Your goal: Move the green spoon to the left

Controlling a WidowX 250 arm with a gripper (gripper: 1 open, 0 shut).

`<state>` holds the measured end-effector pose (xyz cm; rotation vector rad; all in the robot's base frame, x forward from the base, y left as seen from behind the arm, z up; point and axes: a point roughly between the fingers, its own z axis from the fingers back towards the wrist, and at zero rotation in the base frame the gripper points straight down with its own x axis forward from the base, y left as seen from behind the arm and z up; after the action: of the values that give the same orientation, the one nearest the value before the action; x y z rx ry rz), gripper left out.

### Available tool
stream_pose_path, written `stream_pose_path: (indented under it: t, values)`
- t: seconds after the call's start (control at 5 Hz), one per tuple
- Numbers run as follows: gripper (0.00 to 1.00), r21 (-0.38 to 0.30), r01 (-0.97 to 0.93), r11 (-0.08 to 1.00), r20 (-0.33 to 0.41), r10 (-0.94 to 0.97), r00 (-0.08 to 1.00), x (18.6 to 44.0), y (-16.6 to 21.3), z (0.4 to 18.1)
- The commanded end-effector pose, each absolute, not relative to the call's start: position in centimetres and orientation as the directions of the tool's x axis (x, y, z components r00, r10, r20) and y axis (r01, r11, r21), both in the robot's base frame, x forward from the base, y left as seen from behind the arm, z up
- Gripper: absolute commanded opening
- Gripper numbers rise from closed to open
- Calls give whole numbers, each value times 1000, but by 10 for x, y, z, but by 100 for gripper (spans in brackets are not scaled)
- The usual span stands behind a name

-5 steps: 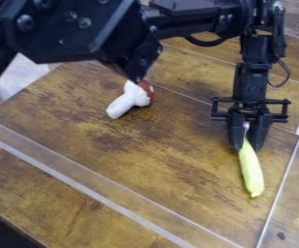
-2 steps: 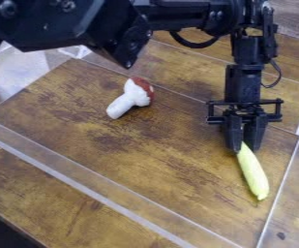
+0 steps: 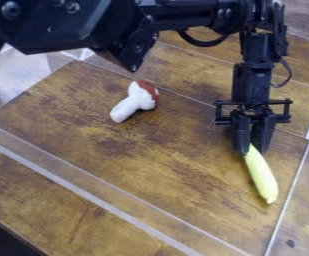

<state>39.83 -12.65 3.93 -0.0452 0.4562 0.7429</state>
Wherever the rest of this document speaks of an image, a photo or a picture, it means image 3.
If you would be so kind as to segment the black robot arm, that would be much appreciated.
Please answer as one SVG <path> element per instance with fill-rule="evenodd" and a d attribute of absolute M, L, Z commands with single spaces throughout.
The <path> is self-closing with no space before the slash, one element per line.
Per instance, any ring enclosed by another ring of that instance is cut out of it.
<path fill-rule="evenodd" d="M 292 118 L 292 101 L 270 98 L 289 46 L 281 0 L 0 0 L 0 49 L 9 44 L 26 55 L 87 48 L 134 72 L 162 31 L 198 47 L 240 35 L 232 99 L 217 102 L 236 109 L 217 109 L 214 123 L 232 127 L 240 153 L 266 152 L 276 125 Z"/>

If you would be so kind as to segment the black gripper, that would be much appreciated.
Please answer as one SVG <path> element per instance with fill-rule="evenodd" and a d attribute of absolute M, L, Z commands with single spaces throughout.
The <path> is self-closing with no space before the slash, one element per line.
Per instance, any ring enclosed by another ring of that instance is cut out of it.
<path fill-rule="evenodd" d="M 290 99 L 272 100 L 273 64 L 240 63 L 234 65 L 232 99 L 216 103 L 216 125 L 230 125 L 234 149 L 245 155 L 252 144 L 265 154 L 277 123 L 290 122 Z"/>

